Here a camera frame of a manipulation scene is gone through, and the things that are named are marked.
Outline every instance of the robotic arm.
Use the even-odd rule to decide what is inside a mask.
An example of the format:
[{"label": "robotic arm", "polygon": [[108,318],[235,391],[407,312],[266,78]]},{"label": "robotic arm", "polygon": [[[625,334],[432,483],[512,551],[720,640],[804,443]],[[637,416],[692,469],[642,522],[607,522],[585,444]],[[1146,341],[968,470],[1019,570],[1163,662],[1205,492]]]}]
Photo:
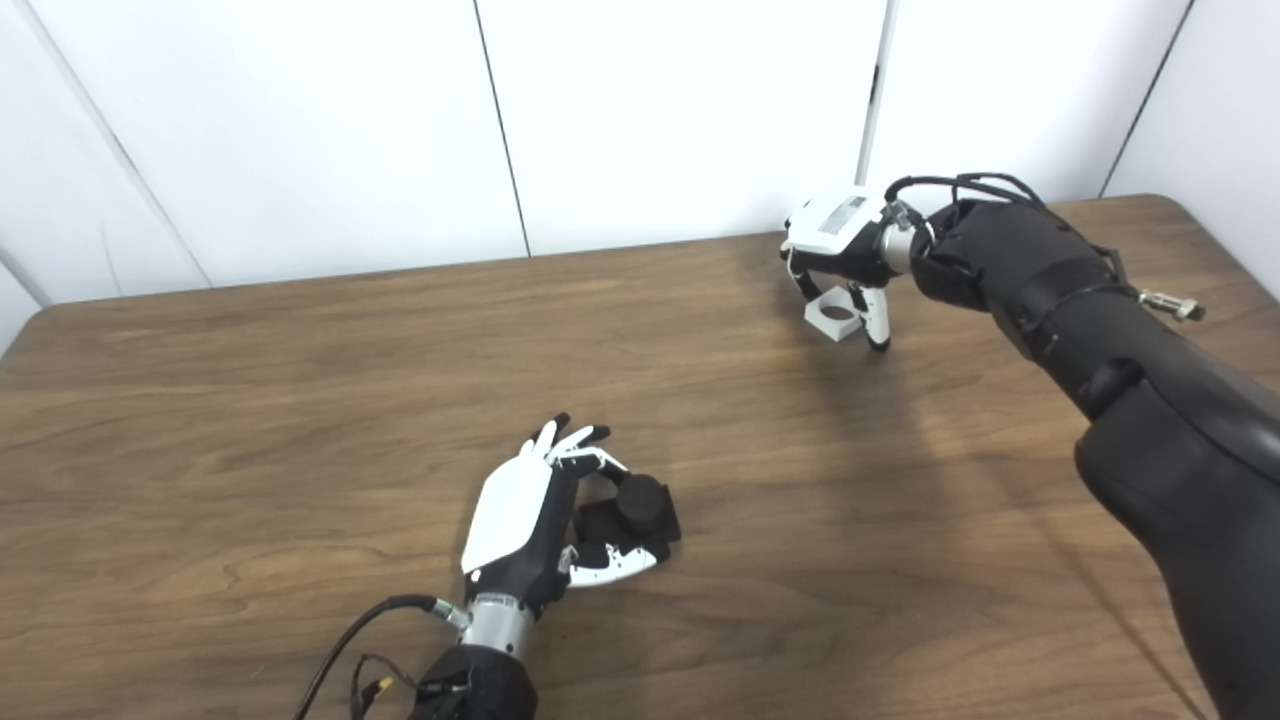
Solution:
[{"label": "robotic arm", "polygon": [[[362,720],[394,679],[416,693],[410,720],[534,717],[538,693],[524,657],[543,612],[568,588],[612,583],[663,562],[681,536],[667,486],[632,474],[594,447],[609,436],[604,425],[561,438],[568,421],[563,413],[549,420],[485,480],[462,551],[466,607],[430,596],[397,596],[374,606],[320,664],[294,720],[307,715],[347,643],[370,620],[398,607],[447,621],[457,641],[421,680],[381,656],[362,655],[351,678],[352,720]],[[596,474],[617,488],[614,497],[575,509],[579,484]],[[576,539],[566,544],[571,527]],[[387,665],[393,676],[361,688],[369,660]]]},{"label": "robotic arm", "polygon": [[[952,204],[925,220],[897,197],[914,184],[950,186]],[[989,313],[1089,419],[1076,469],[1155,560],[1220,715],[1280,717],[1280,400],[1147,310],[1198,320],[1203,307],[1135,290],[1117,254],[1009,176],[909,177],[883,200],[815,199],[787,229],[782,258],[810,309],[824,297],[810,272],[849,281],[873,347],[888,345],[883,295],[859,309],[858,293],[900,274],[927,297]]]}]

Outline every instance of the wood grain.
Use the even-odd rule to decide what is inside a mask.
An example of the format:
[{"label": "wood grain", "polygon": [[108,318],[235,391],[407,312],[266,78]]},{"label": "wood grain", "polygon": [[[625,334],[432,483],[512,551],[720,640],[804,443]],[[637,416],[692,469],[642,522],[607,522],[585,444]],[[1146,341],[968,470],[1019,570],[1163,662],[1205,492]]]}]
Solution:
[{"label": "wood grain", "polygon": [[[1061,211],[1280,388],[1280,307],[1181,209]],[[548,612],[540,717],[1211,716],[1050,380],[910,282],[887,355],[827,341],[777,242],[41,313],[0,364],[0,716],[287,717],[366,606],[457,598],[480,483],[561,409],[671,484],[685,539]],[[408,616],[357,646],[416,669],[448,641]]]}]

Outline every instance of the black cable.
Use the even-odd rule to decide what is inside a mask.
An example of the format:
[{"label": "black cable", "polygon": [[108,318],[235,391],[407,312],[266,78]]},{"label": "black cable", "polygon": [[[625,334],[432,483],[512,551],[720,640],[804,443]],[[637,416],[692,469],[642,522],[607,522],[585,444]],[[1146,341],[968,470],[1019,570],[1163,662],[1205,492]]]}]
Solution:
[{"label": "black cable", "polygon": [[1007,200],[1010,202],[1018,202],[1020,205],[1032,205],[1037,208],[1041,206],[1037,202],[1034,202],[1030,197],[1027,197],[1025,195],[1018,195],[1016,192],[1007,191],[1002,187],[996,187],[992,184],[975,182],[972,179],[945,178],[940,176],[919,176],[919,177],[908,176],[905,178],[899,178],[893,181],[888,186],[888,188],[884,190],[884,200],[887,202],[897,200],[897,193],[908,187],[911,187],[913,184],[941,184],[943,187],[972,190],[974,192],[983,192],[993,197]]},{"label": "black cable", "polygon": [[1023,191],[1023,195],[1025,195],[1027,197],[1034,200],[1037,205],[1043,205],[1044,204],[1044,201],[1041,200],[1039,195],[1036,195],[1036,191],[1032,190],[1032,186],[1027,184],[1025,182],[1015,178],[1014,176],[1011,176],[1009,173],[961,173],[961,174],[956,176],[956,178],[957,179],[974,179],[974,181],[975,179],[982,179],[982,178],[995,178],[995,179],[1005,181],[1009,184],[1011,184],[1011,186],[1016,187],[1018,190]]},{"label": "black cable", "polygon": [[429,594],[397,594],[388,597],[366,610],[360,618],[356,618],[356,621],[352,623],[344,633],[342,633],[338,642],[329,648],[329,653],[320,661],[320,667],[316,669],[315,676],[311,678],[311,684],[308,684],[307,689],[302,693],[302,701],[298,703],[298,710],[293,714],[293,720],[302,720],[307,716],[307,711],[311,710],[311,703],[315,702],[316,696],[320,693],[320,685],[324,684],[324,679],[329,674],[329,670],[333,669],[333,665],[338,661],[338,656],[342,655],[342,651],[346,650],[351,639],[355,638],[356,634],[365,628],[365,625],[371,623],[374,618],[378,618],[388,610],[398,610],[401,607],[417,607],[422,612],[430,612],[431,609],[435,607],[435,598]]},{"label": "black cable", "polygon": [[349,696],[347,697],[347,702],[351,706],[352,720],[362,720],[365,714],[369,712],[369,706],[372,705],[372,701],[378,697],[379,692],[376,689],[378,683],[374,683],[372,685],[370,685],[370,688],[365,688],[364,691],[361,691],[360,688],[360,671],[365,667],[365,662],[369,662],[370,660],[385,665],[392,671],[392,675],[397,680],[404,683],[410,688],[413,688],[419,693],[436,694],[443,692],[461,692],[467,689],[467,685],[454,685],[452,683],[430,683],[424,685],[422,683],[415,680],[413,676],[406,673],[399,665],[396,665],[396,662],[388,660],[387,657],[383,657],[381,655],[366,652],[360,656],[360,660],[356,662],[356,666],[351,670],[351,689],[349,689]]}]

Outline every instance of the white wall panel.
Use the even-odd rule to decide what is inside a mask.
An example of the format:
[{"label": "white wall panel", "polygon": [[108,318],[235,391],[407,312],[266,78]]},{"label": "white wall panel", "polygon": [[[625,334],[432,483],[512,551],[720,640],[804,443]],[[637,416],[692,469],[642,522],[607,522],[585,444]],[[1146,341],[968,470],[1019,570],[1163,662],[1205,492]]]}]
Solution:
[{"label": "white wall panel", "polygon": [[31,297],[8,268],[0,265],[0,356],[22,332],[40,305]]},{"label": "white wall panel", "polygon": [[204,287],[64,69],[0,3],[0,251],[54,302]]},{"label": "white wall panel", "polygon": [[851,183],[883,0],[481,0],[534,254],[780,229]]},{"label": "white wall panel", "polygon": [[216,284],[525,254],[468,0],[33,0]]},{"label": "white wall panel", "polygon": [[[1097,197],[1185,0],[899,0],[868,181],[1009,172]],[[913,190],[922,208],[945,193]]]},{"label": "white wall panel", "polygon": [[1280,5],[1197,0],[1107,195],[1183,204],[1280,297]]}]

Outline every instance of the black robot forearm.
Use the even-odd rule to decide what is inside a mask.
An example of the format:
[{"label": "black robot forearm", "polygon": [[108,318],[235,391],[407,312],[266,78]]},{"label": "black robot forearm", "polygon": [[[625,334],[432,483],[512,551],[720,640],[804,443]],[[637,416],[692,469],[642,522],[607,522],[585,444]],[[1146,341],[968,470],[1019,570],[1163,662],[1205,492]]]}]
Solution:
[{"label": "black robot forearm", "polygon": [[1075,461],[1151,553],[1222,717],[1280,717],[1280,401],[1135,302],[1066,223],[961,201],[913,275],[989,311],[1092,421]]},{"label": "black robot forearm", "polygon": [[466,685],[466,693],[419,691],[408,720],[532,720],[538,692],[520,660],[488,647],[457,644],[420,682]]}]

